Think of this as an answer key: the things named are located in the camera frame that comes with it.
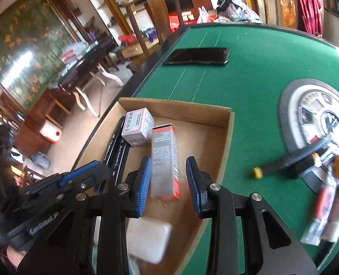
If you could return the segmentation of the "black marker blue cap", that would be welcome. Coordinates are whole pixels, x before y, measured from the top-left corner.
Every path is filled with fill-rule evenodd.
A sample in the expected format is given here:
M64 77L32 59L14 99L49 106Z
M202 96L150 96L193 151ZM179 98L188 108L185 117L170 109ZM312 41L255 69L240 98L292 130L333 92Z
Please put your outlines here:
M121 139L123 139L122 129L123 129L124 122L125 122L125 116L122 116L119 119L117 126L115 127L114 134L112 135L112 138L111 138L111 140L110 140L110 142L107 146L107 150L106 150L105 155L104 155L103 160L102 160L102 162L104 164L106 164L108 167L110 167L111 172L112 172L112 167L114 165L114 161L115 161L116 156L117 156L117 152L119 150L119 145L120 145ZM108 180L109 180L108 187L109 188L111 188L111 185L110 185L111 179L112 179L112 176L109 176L108 177Z

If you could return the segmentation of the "white rounded plastic case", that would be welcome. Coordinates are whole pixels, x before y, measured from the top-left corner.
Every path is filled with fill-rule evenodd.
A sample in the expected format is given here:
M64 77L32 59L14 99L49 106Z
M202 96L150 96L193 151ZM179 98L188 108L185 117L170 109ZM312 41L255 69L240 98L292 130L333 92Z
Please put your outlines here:
M128 254L151 264L159 264L168 247L172 225L160 220L140 217L130 219L126 239Z

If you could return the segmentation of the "white red plastic bag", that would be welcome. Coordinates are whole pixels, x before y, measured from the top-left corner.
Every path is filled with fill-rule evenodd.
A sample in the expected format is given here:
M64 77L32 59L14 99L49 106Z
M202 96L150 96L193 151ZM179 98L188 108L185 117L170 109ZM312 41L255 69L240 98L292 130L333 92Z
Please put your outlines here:
M68 45L60 56L63 63L67 64L81 55L87 48L86 42L75 42Z

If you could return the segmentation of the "white cube box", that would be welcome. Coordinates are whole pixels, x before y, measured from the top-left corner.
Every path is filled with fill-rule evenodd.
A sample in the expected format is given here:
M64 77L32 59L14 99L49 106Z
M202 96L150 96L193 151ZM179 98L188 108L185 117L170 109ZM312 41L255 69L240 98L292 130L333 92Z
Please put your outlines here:
M122 129L122 137L130 146L143 146L151 143L155 121L144 107L127 112Z

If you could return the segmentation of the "black glass side table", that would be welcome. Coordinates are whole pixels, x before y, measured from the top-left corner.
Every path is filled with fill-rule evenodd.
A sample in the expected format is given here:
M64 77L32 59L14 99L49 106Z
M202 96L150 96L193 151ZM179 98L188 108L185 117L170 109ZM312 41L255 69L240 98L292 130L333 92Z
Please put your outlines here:
M117 75L109 73L102 64L103 59L108 57L116 47L112 37L95 40L86 45L77 58L65 65L48 88L72 94L83 111L89 110L93 116L100 117L100 114L94 110L85 89L93 80L99 80L105 86L105 79L113 80L119 87L124 86L123 81Z

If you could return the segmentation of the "black marker green cap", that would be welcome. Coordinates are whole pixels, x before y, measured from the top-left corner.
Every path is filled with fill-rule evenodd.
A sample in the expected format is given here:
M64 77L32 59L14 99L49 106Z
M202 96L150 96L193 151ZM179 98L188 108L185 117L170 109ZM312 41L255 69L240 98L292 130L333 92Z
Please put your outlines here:
M123 172L127 162L129 150L129 143L124 138L121 139L119 150L112 167L112 179L110 181L110 185L112 187L115 187L122 182Z

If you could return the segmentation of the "cardboard tray box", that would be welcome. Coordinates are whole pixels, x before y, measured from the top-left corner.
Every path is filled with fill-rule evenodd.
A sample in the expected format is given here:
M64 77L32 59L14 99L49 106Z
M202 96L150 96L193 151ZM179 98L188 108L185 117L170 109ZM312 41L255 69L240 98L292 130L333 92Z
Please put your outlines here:
M235 115L228 107L121 97L101 118L76 166L103 159L121 117L128 118L127 130L141 126L141 109L152 116L153 137L130 147L124 172L137 170L149 156L151 181L143 216L128 222L128 252L141 274L182 274L207 226L192 206L186 159L194 157L211 182L221 183Z

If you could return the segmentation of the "black smartphone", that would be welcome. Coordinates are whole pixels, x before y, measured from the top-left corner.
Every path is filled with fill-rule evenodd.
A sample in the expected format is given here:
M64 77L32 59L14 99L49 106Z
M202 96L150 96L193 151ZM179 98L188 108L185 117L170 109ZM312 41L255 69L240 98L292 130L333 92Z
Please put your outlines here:
M230 48L183 48L173 51L165 65L225 65L231 54Z

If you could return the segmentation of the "black marker yellow cap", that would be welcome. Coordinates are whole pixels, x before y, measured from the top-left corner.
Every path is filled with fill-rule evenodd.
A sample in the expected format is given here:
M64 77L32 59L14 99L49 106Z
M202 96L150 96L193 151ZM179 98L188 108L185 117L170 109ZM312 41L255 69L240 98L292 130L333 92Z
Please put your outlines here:
M306 157L316 153L319 149L326 147L332 141L331 133L316 139L311 144L298 149L288 155L280 157L274 161L253 168L253 176L255 179L261 179L264 175L273 174L279 170L283 170L293 164L305 159Z

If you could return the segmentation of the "floral wall painting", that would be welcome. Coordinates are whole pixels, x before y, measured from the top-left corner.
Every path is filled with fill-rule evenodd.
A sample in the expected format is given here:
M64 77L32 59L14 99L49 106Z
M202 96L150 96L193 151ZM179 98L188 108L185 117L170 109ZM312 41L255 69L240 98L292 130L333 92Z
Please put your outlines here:
M17 0L0 15L0 83L30 108L64 67L75 39L49 0Z

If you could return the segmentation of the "red cloth on chair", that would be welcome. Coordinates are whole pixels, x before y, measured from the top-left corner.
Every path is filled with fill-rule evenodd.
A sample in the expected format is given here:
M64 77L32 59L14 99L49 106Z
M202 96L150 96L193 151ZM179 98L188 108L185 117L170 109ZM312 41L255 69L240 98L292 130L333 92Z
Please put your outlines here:
M310 35L322 37L323 18L319 0L297 0L298 29Z

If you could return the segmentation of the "round mahjong table centre panel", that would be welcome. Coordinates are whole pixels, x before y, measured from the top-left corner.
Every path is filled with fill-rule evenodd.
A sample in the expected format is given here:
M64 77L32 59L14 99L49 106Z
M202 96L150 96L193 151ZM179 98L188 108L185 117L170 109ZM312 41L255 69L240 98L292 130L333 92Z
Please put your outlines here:
M339 155L339 92L325 82L303 78L291 82L278 101L279 123L289 153L331 133L327 144Z

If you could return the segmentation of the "pile of clothes bags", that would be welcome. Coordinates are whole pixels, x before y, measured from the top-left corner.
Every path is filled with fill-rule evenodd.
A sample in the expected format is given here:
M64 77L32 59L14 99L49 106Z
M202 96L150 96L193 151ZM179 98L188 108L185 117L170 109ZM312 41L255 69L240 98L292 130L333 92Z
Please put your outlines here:
M214 17L212 17L203 6L198 8L198 13L198 24L213 22L261 23L260 16L242 1L218 0Z

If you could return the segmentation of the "clear tube red label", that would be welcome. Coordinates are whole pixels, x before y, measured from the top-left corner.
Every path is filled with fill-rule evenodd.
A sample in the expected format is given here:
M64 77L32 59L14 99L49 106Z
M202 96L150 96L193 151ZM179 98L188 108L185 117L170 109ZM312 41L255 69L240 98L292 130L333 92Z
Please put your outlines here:
M336 178L328 173L326 176L326 182L318 194L313 219L300 239L303 244L313 246L318 246L320 244L321 236L326 227L331 208L333 206L336 187Z

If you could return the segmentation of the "white red long box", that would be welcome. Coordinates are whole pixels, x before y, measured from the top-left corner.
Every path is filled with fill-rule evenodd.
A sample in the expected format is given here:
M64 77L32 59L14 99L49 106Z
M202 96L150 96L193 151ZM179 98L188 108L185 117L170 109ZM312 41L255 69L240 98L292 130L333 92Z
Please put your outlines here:
M177 141L173 124L153 128L150 194L159 201L180 198Z

